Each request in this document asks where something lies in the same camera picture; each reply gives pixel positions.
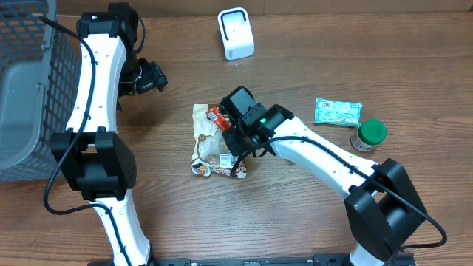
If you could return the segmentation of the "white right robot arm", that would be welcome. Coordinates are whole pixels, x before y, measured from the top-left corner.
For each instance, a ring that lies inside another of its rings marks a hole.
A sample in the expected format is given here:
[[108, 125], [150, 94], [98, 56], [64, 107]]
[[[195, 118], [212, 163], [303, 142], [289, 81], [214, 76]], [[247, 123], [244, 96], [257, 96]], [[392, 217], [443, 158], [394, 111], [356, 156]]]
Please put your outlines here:
[[220, 104], [241, 157], [264, 148], [309, 171], [344, 201], [357, 241], [352, 265], [385, 265], [424, 222], [426, 209], [405, 168], [351, 154], [309, 129], [289, 110], [262, 104]]

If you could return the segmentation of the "beige nut pouch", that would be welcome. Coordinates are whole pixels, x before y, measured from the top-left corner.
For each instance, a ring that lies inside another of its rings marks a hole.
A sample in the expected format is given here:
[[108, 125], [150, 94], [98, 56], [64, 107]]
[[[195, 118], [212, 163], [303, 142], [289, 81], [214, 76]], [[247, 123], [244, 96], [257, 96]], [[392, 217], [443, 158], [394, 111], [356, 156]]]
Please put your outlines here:
[[[227, 177], [244, 179], [247, 175], [245, 162], [242, 161], [239, 164], [234, 174], [231, 172], [238, 157], [230, 153], [223, 139], [222, 130], [212, 120], [209, 120], [205, 114], [212, 106], [218, 107], [215, 104], [193, 105], [192, 118], [195, 146], [191, 158], [191, 170], [194, 174], [204, 177], [221, 174]], [[222, 111], [221, 113], [230, 124], [228, 116], [224, 115]]]

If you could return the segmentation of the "teal snack packet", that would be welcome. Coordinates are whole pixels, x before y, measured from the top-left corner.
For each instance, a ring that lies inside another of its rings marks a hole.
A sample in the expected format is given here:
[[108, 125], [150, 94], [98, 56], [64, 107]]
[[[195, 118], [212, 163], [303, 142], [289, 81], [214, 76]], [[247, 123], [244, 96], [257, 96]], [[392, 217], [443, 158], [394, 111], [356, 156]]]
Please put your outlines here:
[[326, 123], [337, 126], [358, 126], [361, 117], [361, 103], [316, 99], [315, 123]]

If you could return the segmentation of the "red coffee stick sachet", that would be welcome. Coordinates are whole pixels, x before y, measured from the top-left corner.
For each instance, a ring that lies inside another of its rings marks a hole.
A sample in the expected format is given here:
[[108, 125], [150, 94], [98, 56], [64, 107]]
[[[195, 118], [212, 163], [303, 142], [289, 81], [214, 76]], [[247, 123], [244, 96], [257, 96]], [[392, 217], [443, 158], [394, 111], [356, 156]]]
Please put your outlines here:
[[223, 132], [230, 129], [230, 124], [224, 118], [217, 106], [212, 106], [210, 109], [207, 110], [205, 114], [207, 118], [209, 120], [212, 120]]

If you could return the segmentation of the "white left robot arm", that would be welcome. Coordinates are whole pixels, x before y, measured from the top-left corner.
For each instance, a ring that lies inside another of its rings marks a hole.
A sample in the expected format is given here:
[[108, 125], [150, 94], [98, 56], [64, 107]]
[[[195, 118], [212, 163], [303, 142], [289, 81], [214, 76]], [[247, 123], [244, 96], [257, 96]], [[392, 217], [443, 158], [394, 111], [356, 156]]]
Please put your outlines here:
[[[44, 207], [52, 214], [93, 209], [98, 214], [114, 253], [111, 265], [153, 265], [133, 200], [137, 163], [117, 131], [118, 99], [163, 90], [168, 81], [154, 61], [138, 58], [145, 26], [127, 2], [111, 3], [106, 12], [86, 12], [76, 32], [42, 18], [42, 22], [81, 43], [81, 71], [72, 114], [64, 132], [54, 133], [50, 150], [57, 166], [44, 191]], [[85, 205], [55, 210], [49, 194], [58, 173], [78, 191]]]

